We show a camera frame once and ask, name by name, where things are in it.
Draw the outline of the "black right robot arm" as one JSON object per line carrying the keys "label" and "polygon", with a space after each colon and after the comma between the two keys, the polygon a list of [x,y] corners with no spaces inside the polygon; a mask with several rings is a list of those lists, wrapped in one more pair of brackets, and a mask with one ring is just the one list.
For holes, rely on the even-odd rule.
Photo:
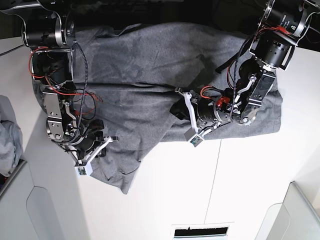
{"label": "black right robot arm", "polygon": [[116,138],[104,136],[96,108],[85,109],[86,97],[94,105],[99,98],[74,83],[75,52],[81,47],[75,38],[71,4],[69,0],[3,0],[0,10],[22,19],[22,41],[31,50],[27,67],[32,80],[42,87],[48,137],[83,169]]}

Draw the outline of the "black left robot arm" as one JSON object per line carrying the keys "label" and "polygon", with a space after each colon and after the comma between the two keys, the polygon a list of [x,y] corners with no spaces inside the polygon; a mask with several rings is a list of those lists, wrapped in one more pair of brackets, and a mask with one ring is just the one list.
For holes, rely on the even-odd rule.
{"label": "black left robot arm", "polygon": [[170,113],[191,124],[191,132],[204,136],[235,122],[250,125],[263,99],[276,80],[276,70],[285,70],[295,48],[311,29],[312,17],[320,12],[313,0],[269,0],[257,30],[239,51],[216,71],[233,69],[227,88],[204,86],[199,92],[176,88],[181,100]]}

